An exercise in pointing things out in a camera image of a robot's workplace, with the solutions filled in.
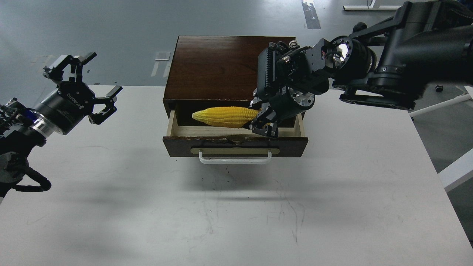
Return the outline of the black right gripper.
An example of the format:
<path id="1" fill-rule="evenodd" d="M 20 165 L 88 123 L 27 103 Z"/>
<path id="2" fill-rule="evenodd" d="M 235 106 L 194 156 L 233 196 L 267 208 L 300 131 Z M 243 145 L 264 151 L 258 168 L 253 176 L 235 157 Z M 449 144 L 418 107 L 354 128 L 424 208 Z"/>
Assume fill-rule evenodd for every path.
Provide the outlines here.
<path id="1" fill-rule="evenodd" d="M 83 66 L 96 56 L 96 52 L 86 56 L 62 55 L 51 66 L 43 68 L 43 76 L 58 88 L 33 108 L 52 122 L 62 135 L 67 135 L 85 116 L 88 116 L 90 123 L 100 125 L 117 111 L 115 102 L 122 86 L 114 86 L 105 97 L 95 98 L 95 93 L 83 83 Z M 70 67 L 72 75 L 68 81 L 64 81 L 66 67 Z M 105 107 L 98 113 L 92 113 L 95 105 Z"/>

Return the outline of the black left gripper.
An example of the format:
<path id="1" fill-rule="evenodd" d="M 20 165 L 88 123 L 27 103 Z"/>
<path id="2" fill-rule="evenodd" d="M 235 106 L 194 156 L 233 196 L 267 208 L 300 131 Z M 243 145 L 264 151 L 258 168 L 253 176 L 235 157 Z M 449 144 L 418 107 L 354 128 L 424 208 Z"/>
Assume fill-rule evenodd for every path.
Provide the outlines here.
<path id="1" fill-rule="evenodd" d="M 277 122 L 309 110 L 314 97 L 329 89 L 328 78 L 316 74 L 316 63 L 309 61 L 312 56 L 322 61 L 321 52 L 292 44 L 270 42 L 258 56 L 257 88 L 249 106 L 258 111 L 250 121 L 255 134 L 277 139 Z"/>

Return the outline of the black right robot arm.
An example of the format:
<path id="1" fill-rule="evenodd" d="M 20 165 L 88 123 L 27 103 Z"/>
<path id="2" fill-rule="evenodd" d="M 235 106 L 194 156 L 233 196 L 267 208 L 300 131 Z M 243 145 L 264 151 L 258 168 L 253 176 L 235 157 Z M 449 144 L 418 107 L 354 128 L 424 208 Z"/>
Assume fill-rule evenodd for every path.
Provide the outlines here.
<path id="1" fill-rule="evenodd" d="M 393 17 L 312 47 L 285 37 L 181 36 L 164 91 L 178 101 L 249 101 L 195 120 L 277 138 L 278 125 L 332 86 L 350 104 L 412 110 L 429 83 L 472 84 L 472 11 L 455 0 L 405 2 Z"/>

